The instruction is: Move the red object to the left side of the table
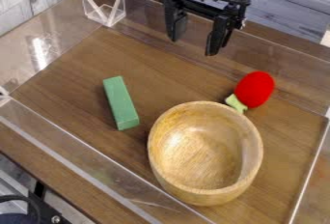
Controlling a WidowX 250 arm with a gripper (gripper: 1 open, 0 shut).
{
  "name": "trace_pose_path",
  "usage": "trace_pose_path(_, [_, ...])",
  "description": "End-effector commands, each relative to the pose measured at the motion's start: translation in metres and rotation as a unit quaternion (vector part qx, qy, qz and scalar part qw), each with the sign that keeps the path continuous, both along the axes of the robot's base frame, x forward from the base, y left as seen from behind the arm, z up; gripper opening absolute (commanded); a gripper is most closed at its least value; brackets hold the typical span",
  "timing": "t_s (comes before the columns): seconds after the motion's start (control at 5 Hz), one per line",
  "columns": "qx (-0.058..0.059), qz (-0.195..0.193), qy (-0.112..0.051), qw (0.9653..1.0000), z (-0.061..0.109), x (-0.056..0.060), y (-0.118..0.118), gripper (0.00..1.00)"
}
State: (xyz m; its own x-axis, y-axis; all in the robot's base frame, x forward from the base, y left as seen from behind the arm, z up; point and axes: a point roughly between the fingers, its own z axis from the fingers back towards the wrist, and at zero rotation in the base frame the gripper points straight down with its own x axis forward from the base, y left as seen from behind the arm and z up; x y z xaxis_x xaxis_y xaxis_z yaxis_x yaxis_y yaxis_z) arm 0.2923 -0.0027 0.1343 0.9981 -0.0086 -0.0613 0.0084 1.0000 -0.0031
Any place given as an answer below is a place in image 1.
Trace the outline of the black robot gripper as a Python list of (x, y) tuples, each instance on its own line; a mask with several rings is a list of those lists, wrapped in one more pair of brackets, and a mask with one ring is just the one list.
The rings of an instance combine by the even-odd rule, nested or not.
[(185, 32), (188, 16), (184, 10), (208, 18), (221, 14), (213, 18), (204, 49), (205, 56), (216, 55), (231, 36), (231, 21), (233, 28), (243, 27), (244, 13), (249, 4), (249, 0), (164, 0), (164, 25), (168, 38), (176, 42)]

